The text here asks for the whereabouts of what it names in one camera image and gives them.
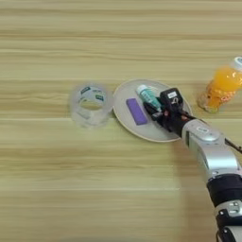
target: white plate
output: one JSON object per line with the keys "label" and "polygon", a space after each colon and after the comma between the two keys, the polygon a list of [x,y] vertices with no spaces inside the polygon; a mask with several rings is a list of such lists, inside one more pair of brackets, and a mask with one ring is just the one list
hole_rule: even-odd
{"label": "white plate", "polygon": [[[152,142],[172,142],[179,139],[175,133],[170,133],[158,126],[151,120],[150,116],[146,112],[141,98],[136,93],[138,86],[145,84],[155,93],[156,96],[160,95],[160,92],[169,89],[167,85],[162,84],[159,81],[136,79],[123,83],[114,92],[114,113],[119,122],[131,133],[137,135],[140,138],[152,141]],[[126,100],[129,98],[136,98],[143,113],[147,117],[147,124],[137,126],[131,116],[130,110],[126,104]],[[191,108],[184,100],[184,109],[192,114]]]}

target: tape roll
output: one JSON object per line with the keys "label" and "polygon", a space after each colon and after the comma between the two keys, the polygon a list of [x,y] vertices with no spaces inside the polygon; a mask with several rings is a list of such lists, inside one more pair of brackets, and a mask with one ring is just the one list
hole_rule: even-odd
{"label": "tape roll", "polygon": [[112,93],[99,84],[90,82],[77,86],[70,94],[72,119],[84,127],[96,127],[106,124],[112,106]]}

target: orange liquid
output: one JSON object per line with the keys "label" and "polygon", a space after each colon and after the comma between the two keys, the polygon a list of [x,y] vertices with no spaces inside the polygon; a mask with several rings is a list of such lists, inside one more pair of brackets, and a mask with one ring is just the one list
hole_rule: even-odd
{"label": "orange liquid", "polygon": [[217,112],[220,105],[230,101],[241,86],[242,72],[230,66],[222,67],[200,96],[199,105],[208,112]]}

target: bottle cap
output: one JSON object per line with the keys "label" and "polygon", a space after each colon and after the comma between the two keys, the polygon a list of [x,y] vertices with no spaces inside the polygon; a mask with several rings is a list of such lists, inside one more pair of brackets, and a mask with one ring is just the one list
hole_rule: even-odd
{"label": "bottle cap", "polygon": [[137,94],[139,95],[141,92],[143,92],[145,89],[147,89],[146,85],[140,85],[138,86],[138,88],[136,89]]}
{"label": "bottle cap", "polygon": [[231,67],[237,71],[242,72],[242,57],[235,57]]}

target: orange juice bottle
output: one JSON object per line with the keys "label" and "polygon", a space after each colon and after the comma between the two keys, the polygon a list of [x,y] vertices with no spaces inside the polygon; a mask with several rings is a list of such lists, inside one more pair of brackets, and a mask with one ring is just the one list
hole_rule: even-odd
{"label": "orange juice bottle", "polygon": [[198,104],[207,112],[218,112],[220,105],[230,101],[236,91],[242,87],[242,57],[219,68],[214,79],[201,94]]}

